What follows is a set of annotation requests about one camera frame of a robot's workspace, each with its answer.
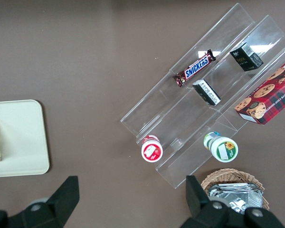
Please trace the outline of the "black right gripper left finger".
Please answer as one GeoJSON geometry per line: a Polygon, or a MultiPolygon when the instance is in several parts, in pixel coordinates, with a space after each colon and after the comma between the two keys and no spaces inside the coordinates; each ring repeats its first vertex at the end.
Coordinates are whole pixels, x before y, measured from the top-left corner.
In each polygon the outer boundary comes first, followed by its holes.
{"type": "Polygon", "coordinates": [[[62,228],[80,199],[77,176],[69,176],[45,201],[36,202],[9,217],[0,210],[0,228],[62,228]]]}

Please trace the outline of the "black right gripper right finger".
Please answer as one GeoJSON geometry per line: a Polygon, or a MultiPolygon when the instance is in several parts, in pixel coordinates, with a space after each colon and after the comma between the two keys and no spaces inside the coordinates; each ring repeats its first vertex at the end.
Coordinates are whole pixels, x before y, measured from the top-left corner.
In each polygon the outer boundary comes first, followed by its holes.
{"type": "Polygon", "coordinates": [[[191,217],[182,228],[283,228],[282,222],[263,208],[248,208],[244,214],[235,212],[224,203],[211,201],[197,178],[186,177],[186,201],[191,217]]]}

